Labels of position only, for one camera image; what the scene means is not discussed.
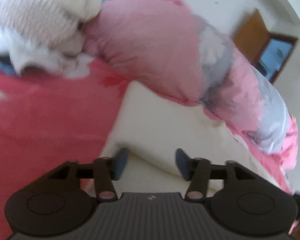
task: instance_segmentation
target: brown door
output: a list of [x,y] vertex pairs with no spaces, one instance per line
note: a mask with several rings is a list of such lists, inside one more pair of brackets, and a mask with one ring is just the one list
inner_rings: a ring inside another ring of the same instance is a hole
[[234,44],[245,55],[251,65],[255,66],[270,40],[270,34],[256,9],[251,18],[234,37]]

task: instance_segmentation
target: ribbed knit fabric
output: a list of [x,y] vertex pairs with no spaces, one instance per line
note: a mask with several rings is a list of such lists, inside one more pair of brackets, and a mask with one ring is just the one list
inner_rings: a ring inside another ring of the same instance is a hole
[[73,36],[78,22],[55,0],[0,0],[0,27],[48,47]]

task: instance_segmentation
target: bed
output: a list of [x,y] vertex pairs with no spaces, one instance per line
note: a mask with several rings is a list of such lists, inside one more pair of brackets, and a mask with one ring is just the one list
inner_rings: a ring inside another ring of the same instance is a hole
[[[0,240],[11,234],[4,205],[12,193],[67,160],[90,163],[122,146],[130,155],[115,183],[119,193],[184,193],[177,148],[217,164],[236,160],[291,192],[280,158],[263,154],[202,105],[155,93],[101,55],[82,54],[76,70],[61,77],[40,70],[21,77],[0,73]],[[209,194],[221,186],[211,183]],[[89,182],[82,188],[93,191]]]

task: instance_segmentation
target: open door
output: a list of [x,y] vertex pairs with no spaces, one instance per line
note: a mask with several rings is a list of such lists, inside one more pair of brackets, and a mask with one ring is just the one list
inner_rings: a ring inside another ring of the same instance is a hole
[[270,33],[266,28],[258,9],[251,18],[237,32],[234,44],[245,55],[251,65],[256,66],[270,40]]

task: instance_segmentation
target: white wall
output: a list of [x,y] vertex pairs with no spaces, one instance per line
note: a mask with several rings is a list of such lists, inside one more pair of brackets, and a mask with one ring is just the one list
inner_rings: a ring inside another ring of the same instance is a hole
[[293,187],[300,190],[300,27],[280,22],[274,27],[274,31],[299,37],[299,43],[274,86],[285,100],[289,112],[297,118],[298,162],[295,169],[288,172],[288,177]]
[[221,32],[232,35],[258,8],[268,27],[272,29],[280,18],[271,0],[187,0],[194,13],[206,18]]

